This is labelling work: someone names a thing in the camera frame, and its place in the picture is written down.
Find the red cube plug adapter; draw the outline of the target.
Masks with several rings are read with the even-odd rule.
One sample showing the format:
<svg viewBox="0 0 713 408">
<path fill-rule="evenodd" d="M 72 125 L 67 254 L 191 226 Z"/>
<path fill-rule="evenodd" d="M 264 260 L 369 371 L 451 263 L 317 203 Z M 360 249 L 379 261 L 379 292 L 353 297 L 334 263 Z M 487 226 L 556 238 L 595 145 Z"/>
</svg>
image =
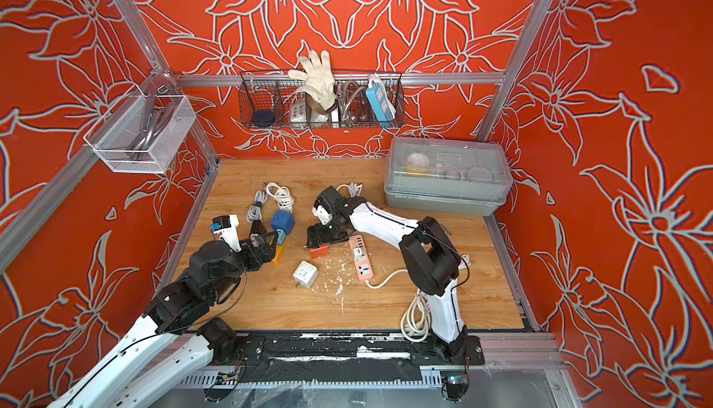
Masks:
<svg viewBox="0 0 713 408">
<path fill-rule="evenodd" d="M 318 248 L 310 248 L 309 252 L 310 252 L 310 256 L 312 259 L 318 259 L 321 257 L 325 257 L 325 256 L 328 256 L 330 253 L 330 245 L 324 244 Z"/>
</svg>

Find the white cube plug adapter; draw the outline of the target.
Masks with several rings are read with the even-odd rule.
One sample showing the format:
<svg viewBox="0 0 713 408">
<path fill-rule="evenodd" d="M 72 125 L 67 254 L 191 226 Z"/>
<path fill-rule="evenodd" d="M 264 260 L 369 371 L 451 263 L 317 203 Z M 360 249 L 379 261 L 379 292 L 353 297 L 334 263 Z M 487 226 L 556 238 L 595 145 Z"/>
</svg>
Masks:
<svg viewBox="0 0 713 408">
<path fill-rule="evenodd" d="M 297 285 L 304 288 L 311 288 L 319 276 L 317 267 L 310 262 L 301 261 L 293 272 L 293 280 Z"/>
</svg>

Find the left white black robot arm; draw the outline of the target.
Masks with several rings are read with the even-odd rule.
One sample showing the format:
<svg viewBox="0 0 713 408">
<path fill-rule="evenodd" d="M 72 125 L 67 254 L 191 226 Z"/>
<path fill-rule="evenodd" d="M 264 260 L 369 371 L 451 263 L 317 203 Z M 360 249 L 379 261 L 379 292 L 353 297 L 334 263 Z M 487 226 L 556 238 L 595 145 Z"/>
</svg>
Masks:
<svg viewBox="0 0 713 408">
<path fill-rule="evenodd" d="M 54 407 L 148 407 L 207 365 L 242 362 L 236 332 L 214 316 L 157 365 L 152 360 L 191 330 L 215 305 L 276 256 L 278 235 L 247 238 L 233 249 L 224 240 L 203 244 L 189 267 L 160 290 L 121 340 Z"/>
</svg>

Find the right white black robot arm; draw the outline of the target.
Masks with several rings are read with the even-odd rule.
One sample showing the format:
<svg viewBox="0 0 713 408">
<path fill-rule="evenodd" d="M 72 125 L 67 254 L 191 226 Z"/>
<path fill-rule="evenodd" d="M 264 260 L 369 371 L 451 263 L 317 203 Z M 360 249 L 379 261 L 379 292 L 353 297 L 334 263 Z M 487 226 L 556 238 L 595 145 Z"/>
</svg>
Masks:
<svg viewBox="0 0 713 408">
<path fill-rule="evenodd" d="M 425 343 L 445 363 L 466 356 L 467 327 L 460 315 L 457 287 L 465 260 L 440 223 L 399 217 L 377 208 L 363 196 L 343 196 L 330 186 L 317 197 L 313 215 L 319 222 L 307 230 L 310 249 L 371 235 L 398 249 L 417 292 L 401 317 L 402 335 Z"/>
</svg>

